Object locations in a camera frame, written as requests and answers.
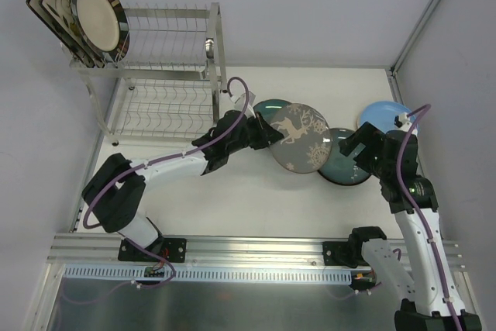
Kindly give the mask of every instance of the plate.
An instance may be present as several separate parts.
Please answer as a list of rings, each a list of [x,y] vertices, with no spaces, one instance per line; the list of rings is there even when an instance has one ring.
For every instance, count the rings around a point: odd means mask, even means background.
[[[281,100],[279,98],[271,98],[270,100],[259,102],[253,107],[253,110],[259,112],[262,115],[262,118],[265,119],[266,122],[270,122],[276,112],[278,112],[280,109],[290,104],[291,103],[286,100]]]
[[[380,131],[387,133],[398,127],[394,124],[394,118],[404,112],[411,112],[409,108],[393,101],[378,101],[368,105],[360,114],[358,127],[360,128],[365,122],[376,126]]]
[[[353,160],[363,149],[363,145],[358,146],[348,157],[339,152],[339,141],[353,135],[354,131],[346,128],[332,128],[330,133],[331,154],[319,169],[319,174],[327,181],[345,186],[358,185],[368,180],[370,174],[359,168]]]
[[[129,49],[129,25],[119,0],[71,0],[71,11],[83,40],[108,62],[118,62]]]
[[[279,109],[270,121],[284,138],[270,146],[275,160],[298,174],[317,171],[329,158],[329,126],[317,110],[304,104],[290,104]]]
[[[42,6],[43,0],[26,0],[31,11],[45,24],[50,31],[79,59],[86,67],[103,66],[100,58],[81,39],[74,38],[63,26],[58,17]]]

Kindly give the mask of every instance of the square plate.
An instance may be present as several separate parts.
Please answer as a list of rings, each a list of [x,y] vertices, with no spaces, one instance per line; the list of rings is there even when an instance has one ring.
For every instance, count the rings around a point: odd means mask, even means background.
[[[103,67],[103,63],[96,56],[89,47],[85,46],[79,38],[75,39],[64,27],[64,22],[57,21],[50,12],[48,12],[42,5],[42,0],[26,0],[29,9],[48,27],[52,33],[79,59],[85,66],[94,67],[95,63],[99,67]]]

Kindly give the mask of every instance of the white plate center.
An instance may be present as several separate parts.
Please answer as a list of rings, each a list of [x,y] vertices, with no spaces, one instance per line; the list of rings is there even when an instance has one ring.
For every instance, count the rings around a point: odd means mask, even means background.
[[[77,0],[77,16],[88,39],[110,51],[119,42],[119,24],[108,0]]]

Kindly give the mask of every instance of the rack wire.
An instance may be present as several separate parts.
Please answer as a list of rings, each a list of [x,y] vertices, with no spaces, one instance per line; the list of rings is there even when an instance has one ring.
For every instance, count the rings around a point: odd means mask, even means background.
[[[90,92],[98,124],[114,144],[125,137],[194,139],[219,119],[219,92],[226,89],[222,20],[218,3],[199,9],[125,8],[129,49],[102,67],[71,67]],[[91,77],[121,78],[125,85],[109,128]]]

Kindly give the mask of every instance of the dish rack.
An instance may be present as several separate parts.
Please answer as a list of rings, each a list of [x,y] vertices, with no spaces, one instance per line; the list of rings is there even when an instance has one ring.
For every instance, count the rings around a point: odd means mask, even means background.
[[[208,9],[125,8],[129,50],[120,60],[88,68],[72,59],[86,84],[103,133],[120,139],[193,140],[219,120],[226,57],[218,3]],[[94,77],[118,78],[110,123],[105,121]]]

